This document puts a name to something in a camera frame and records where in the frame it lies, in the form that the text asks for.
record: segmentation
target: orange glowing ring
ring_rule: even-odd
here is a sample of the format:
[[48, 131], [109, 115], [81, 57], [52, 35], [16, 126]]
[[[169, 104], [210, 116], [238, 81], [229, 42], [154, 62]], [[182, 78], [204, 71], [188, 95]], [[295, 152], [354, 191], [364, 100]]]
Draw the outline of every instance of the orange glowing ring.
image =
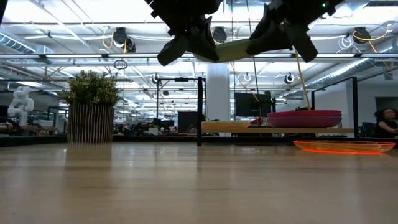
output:
[[387, 152], [396, 145], [393, 142], [371, 141], [294, 141], [294, 144], [307, 152], [362, 155]]

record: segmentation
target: green leaves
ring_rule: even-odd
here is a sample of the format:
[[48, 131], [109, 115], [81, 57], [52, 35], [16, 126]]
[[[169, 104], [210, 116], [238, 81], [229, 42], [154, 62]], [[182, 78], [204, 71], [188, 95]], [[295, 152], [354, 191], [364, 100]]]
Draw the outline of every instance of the green leaves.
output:
[[106, 75], [82, 70], [75, 79], [68, 81], [70, 91], [62, 91], [60, 96], [70, 105], [114, 106], [121, 97], [116, 79], [106, 78]]

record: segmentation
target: potted plant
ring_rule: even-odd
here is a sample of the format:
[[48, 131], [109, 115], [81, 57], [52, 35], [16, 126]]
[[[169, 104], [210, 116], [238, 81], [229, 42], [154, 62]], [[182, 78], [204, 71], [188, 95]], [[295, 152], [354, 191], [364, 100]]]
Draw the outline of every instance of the potted plant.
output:
[[113, 136], [113, 106], [120, 100], [116, 79], [89, 70], [68, 81], [60, 93], [69, 104], [68, 142], [107, 143]]

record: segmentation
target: white column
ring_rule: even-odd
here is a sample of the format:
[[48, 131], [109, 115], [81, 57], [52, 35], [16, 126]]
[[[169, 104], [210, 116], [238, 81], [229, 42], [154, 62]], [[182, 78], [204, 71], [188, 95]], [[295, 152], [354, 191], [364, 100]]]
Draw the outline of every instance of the white column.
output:
[[229, 90], [229, 68], [227, 63], [207, 65], [207, 116], [208, 119], [230, 121], [231, 92]]

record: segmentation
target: woman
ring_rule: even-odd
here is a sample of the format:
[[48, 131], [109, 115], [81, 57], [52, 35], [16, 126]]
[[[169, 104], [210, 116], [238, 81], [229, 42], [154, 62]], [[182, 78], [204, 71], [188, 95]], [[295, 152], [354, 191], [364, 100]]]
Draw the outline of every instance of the woman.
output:
[[394, 138], [398, 134], [398, 124], [394, 121], [397, 119], [397, 110], [387, 108], [376, 111], [374, 115], [377, 118], [374, 137]]

